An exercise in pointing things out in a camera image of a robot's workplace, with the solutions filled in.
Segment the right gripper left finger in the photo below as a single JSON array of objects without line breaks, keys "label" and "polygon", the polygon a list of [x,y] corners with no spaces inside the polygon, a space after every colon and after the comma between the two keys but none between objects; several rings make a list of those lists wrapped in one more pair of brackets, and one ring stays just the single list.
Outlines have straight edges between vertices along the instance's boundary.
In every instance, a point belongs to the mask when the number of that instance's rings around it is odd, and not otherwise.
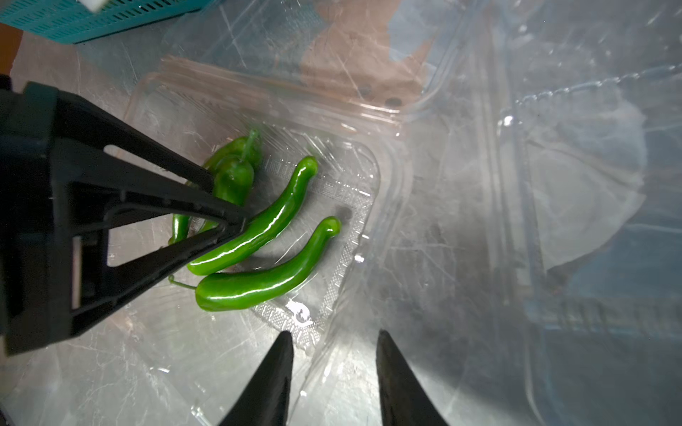
[{"label": "right gripper left finger", "polygon": [[293,360],[292,335],[282,331],[220,425],[285,425]]}]

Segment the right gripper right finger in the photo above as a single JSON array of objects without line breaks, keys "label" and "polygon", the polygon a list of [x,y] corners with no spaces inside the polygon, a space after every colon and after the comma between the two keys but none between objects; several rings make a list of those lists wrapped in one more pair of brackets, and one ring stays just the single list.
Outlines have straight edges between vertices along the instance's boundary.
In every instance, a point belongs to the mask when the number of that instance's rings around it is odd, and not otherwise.
[{"label": "right gripper right finger", "polygon": [[383,425],[447,425],[383,329],[378,335],[376,364]]}]

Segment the teal plastic basket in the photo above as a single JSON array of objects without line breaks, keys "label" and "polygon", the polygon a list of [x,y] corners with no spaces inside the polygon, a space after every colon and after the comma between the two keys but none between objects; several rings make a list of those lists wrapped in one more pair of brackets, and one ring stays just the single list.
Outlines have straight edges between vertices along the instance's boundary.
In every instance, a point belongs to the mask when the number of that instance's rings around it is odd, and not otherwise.
[{"label": "teal plastic basket", "polygon": [[60,44],[78,44],[201,10],[207,1],[108,1],[99,12],[78,1],[10,1],[1,22]]}]

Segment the green peppers bunch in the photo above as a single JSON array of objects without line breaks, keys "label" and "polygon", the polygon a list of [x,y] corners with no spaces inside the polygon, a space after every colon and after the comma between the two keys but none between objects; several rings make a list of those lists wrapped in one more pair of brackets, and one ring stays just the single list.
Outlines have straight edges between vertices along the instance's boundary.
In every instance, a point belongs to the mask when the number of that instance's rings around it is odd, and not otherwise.
[{"label": "green peppers bunch", "polygon": [[[220,147],[204,163],[214,179],[213,196],[242,207],[262,161],[261,138],[256,130]],[[304,204],[308,185],[318,169],[314,157],[304,157],[281,195],[249,219],[238,236],[188,264],[188,270],[202,279],[193,287],[195,301],[201,309],[206,312],[244,310],[284,296],[307,280],[331,240],[341,232],[342,224],[336,217],[323,218],[304,248],[278,266],[239,273],[229,272],[229,267],[254,255],[291,224]]]}]

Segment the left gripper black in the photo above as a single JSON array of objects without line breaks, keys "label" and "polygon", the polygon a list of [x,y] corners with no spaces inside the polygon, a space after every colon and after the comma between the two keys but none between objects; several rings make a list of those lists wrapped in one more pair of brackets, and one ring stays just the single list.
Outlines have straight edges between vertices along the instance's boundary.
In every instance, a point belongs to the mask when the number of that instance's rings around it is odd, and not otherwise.
[{"label": "left gripper black", "polygon": [[[53,146],[69,161],[67,179],[78,184],[78,192],[103,203],[101,220],[71,231],[70,246],[58,229],[63,215],[53,185]],[[111,156],[108,146],[189,183]],[[236,237],[245,227],[245,210],[213,197],[212,190],[213,177],[206,169],[84,98],[38,83],[15,92],[10,76],[2,76],[1,328],[6,353],[27,353],[82,335],[189,261]],[[107,264],[111,229],[170,213],[218,226],[120,266]]]}]

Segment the clear clamshell container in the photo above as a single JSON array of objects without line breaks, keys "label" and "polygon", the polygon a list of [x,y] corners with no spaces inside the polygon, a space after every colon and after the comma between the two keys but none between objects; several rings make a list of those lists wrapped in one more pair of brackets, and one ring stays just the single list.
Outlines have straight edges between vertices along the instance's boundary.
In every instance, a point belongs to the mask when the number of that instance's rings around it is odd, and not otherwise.
[{"label": "clear clamshell container", "polygon": [[223,414],[275,334],[291,332],[298,425],[376,424],[367,295],[442,371],[417,376],[445,417],[465,365],[437,333],[455,294],[455,199],[427,183],[447,141],[432,116],[476,1],[215,1],[169,26],[80,44],[120,89],[144,83],[132,120],[213,168],[244,205],[242,236],[115,317],[119,358],[79,383],[77,424],[198,424]]},{"label": "clear clamshell container", "polygon": [[371,295],[461,425],[681,422],[681,4],[401,1],[412,193]]}]

